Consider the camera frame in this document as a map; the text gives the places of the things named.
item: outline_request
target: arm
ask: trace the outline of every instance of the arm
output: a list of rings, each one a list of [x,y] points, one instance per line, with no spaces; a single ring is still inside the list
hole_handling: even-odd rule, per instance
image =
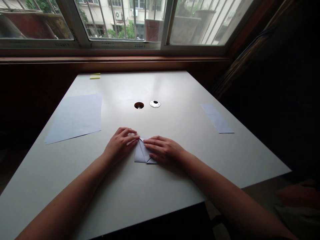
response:
[[[241,231],[257,238],[297,239],[280,221],[250,196],[178,143],[160,136],[145,140],[150,156],[159,163],[184,169],[213,205]]]
[[[128,136],[128,133],[137,132],[131,128],[119,128],[103,154],[62,190],[16,239],[70,238],[101,180],[137,143],[133,140],[140,136]]]

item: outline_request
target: folded paper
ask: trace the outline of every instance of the folded paper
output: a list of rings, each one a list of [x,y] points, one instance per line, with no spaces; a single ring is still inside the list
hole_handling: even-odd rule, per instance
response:
[[[227,122],[212,104],[201,104],[201,107],[219,133],[234,133]]]
[[[134,161],[140,162],[140,163],[157,164],[157,162],[152,157],[149,156],[149,153],[151,152],[144,146],[143,140],[145,139],[149,139],[149,138],[140,137],[138,139]]]

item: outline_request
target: dark wall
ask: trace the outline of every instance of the dark wall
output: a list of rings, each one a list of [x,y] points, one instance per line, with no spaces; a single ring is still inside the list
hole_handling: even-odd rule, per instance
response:
[[[318,31],[311,1],[287,17],[221,103],[294,172],[317,177]]]

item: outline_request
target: hand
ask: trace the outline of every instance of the hand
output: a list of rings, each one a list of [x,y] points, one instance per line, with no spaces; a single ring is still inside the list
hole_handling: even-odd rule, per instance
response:
[[[132,148],[137,144],[138,141],[136,139],[138,139],[140,136],[128,136],[129,133],[136,134],[137,131],[126,127],[119,128],[106,146],[106,149],[104,150],[102,155],[108,161],[110,161],[112,165],[126,157],[132,150]]]
[[[192,157],[191,153],[169,138],[156,136],[143,141],[145,147],[153,152],[149,154],[150,157],[159,163],[182,167]]]

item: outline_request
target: air conditioner unit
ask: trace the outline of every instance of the air conditioner unit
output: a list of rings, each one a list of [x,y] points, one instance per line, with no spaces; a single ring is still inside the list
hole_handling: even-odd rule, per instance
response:
[[[132,16],[134,16],[133,15],[133,10],[132,10]],[[136,17],[138,16],[138,10],[136,9]]]
[[[116,15],[116,20],[122,20],[122,12],[121,11],[114,11]]]

